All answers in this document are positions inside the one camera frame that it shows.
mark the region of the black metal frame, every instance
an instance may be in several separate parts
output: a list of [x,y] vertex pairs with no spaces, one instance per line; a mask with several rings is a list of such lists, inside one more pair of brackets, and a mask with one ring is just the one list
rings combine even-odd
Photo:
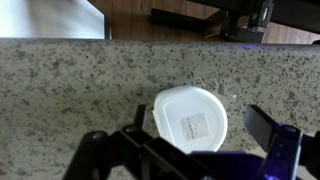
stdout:
[[[220,11],[207,19],[199,19],[152,9],[150,23],[210,35],[208,29],[220,28],[220,37],[243,42],[261,42],[270,21],[320,34],[320,1],[317,0],[189,0],[216,7]],[[239,18],[248,16],[246,29],[238,27]]]
[[140,105],[133,125],[111,136],[103,131],[86,134],[64,180],[106,179],[118,165],[124,165],[136,179],[287,180],[295,179],[298,164],[320,178],[320,132],[313,138],[293,126],[280,126],[257,106],[248,107],[245,126],[268,153],[266,159],[243,152],[186,155],[142,130],[145,110]]

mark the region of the white label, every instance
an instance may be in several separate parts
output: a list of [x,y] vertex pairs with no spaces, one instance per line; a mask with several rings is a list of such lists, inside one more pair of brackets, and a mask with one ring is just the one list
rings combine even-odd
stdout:
[[203,113],[181,119],[181,126],[186,141],[209,135],[208,124]]

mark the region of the white plastic container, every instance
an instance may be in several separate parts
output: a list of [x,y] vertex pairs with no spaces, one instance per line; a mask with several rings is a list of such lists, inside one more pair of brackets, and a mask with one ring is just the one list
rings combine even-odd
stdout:
[[226,137],[225,109],[213,94],[198,87],[162,91],[153,115],[160,136],[185,153],[217,151]]

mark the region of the wooden floor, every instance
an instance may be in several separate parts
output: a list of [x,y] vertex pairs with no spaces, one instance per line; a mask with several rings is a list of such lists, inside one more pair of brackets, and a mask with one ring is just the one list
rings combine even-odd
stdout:
[[[111,19],[113,39],[142,41],[221,41],[203,35],[147,22],[151,8],[207,18],[217,9],[186,0],[89,0]],[[270,23],[265,29],[264,43],[311,44],[320,35]]]

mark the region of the granite countertop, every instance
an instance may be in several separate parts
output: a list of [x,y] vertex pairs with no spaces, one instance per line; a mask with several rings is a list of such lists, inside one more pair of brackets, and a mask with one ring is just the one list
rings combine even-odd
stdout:
[[[0,40],[0,179],[61,179],[86,132],[114,132],[162,90],[212,92],[229,121],[221,150],[257,143],[247,104],[310,133],[320,127],[320,48],[233,43]],[[130,179],[117,168],[112,179]]]

